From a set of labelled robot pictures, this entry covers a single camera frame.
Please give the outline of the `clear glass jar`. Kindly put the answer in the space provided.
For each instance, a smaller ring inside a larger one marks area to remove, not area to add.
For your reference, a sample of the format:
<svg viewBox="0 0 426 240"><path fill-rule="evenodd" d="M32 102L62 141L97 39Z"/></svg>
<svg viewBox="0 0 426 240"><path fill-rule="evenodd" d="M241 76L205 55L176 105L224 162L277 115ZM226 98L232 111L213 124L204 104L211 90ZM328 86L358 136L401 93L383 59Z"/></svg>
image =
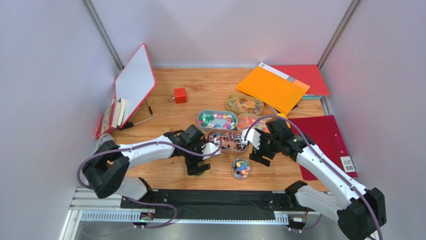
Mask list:
<svg viewBox="0 0 426 240"><path fill-rule="evenodd" d="M237 180L246 179L251 172L251 165L245 158L235 158L231 165L232 176Z"/></svg>

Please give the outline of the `beige tray of star candies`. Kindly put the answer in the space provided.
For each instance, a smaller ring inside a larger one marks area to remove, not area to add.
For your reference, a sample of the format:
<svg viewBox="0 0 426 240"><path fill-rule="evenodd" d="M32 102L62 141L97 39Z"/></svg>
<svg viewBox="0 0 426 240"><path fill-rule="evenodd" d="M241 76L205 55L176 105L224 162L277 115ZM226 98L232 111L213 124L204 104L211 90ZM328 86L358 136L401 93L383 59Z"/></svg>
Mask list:
<svg viewBox="0 0 426 240"><path fill-rule="evenodd" d="M259 118L260 116L252 115L248 113L240 114L237 118L236 128L238 131L242 132L243 130L248 129ZM253 128L261 130L265 133L269 133L269 130L266 125L267 121L269 120L271 120L271 118L263 118L260 121L258 121Z"/></svg>

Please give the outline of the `yellow plastic scoop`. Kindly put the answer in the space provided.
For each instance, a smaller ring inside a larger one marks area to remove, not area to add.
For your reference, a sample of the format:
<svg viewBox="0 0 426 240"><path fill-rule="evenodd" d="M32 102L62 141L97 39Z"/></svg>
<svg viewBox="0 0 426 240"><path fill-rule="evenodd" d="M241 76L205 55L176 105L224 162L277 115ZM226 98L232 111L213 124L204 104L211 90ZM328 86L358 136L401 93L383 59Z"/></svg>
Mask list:
<svg viewBox="0 0 426 240"><path fill-rule="evenodd" d="M276 116L280 117L281 119L283 119L289 129L292 128L292 122L288 120L288 117L285 114L278 113Z"/></svg>

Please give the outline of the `grey tray of round candies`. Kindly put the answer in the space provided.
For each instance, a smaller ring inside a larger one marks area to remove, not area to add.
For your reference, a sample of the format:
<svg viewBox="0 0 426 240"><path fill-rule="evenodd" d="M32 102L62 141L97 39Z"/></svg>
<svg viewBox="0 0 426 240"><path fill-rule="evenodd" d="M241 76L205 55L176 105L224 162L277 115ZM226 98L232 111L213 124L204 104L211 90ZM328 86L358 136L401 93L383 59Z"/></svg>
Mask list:
<svg viewBox="0 0 426 240"><path fill-rule="evenodd" d="M237 115L231 111L205 109L199 112L196 126L207 132L211 129L232 131L237 127Z"/></svg>

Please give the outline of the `gold round lid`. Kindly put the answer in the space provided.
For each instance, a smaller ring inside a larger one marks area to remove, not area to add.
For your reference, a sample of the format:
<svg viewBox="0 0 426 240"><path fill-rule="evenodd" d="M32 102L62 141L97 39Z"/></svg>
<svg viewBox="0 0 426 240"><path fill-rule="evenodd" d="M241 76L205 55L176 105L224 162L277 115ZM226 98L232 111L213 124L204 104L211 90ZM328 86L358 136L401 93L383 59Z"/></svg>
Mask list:
<svg viewBox="0 0 426 240"><path fill-rule="evenodd" d="M193 175L193 177L202 177L203 175L205 175L206 171L201 171L199 173L196 173Z"/></svg>

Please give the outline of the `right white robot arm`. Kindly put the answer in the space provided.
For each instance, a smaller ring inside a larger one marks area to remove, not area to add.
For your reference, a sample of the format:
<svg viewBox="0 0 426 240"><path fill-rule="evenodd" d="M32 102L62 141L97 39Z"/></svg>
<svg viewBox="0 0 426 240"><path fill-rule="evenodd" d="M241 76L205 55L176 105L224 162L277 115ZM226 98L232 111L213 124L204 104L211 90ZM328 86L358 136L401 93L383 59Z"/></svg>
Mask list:
<svg viewBox="0 0 426 240"><path fill-rule="evenodd" d="M292 121L278 115L269 118L268 132L253 125L243 130L241 142L252 144L249 158L269 166L276 154L290 157L330 191L327 194L304 181L296 181L284 190L293 205L312 209L335 221L350 240L371 240L373 234L382 240L381 227L387 222L384 194L350 177Z"/></svg>

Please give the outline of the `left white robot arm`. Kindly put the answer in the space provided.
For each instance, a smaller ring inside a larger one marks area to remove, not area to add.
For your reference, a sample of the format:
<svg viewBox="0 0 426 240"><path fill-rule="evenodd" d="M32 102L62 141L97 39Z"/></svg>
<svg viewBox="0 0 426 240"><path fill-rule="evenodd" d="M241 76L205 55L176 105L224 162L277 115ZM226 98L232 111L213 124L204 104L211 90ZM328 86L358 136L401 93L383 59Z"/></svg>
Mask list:
<svg viewBox="0 0 426 240"><path fill-rule="evenodd" d="M186 130L166 132L144 142L117 145L113 140L103 142L97 151L87 158L77 170L77 180L85 177L82 186L94 191L99 199L117 194L140 200L148 192L148 185L140 178L127 175L128 170L139 165L173 157L183 157L189 176L210 169L199 166L214 155L220 155L221 141L209 142L195 125Z"/></svg>

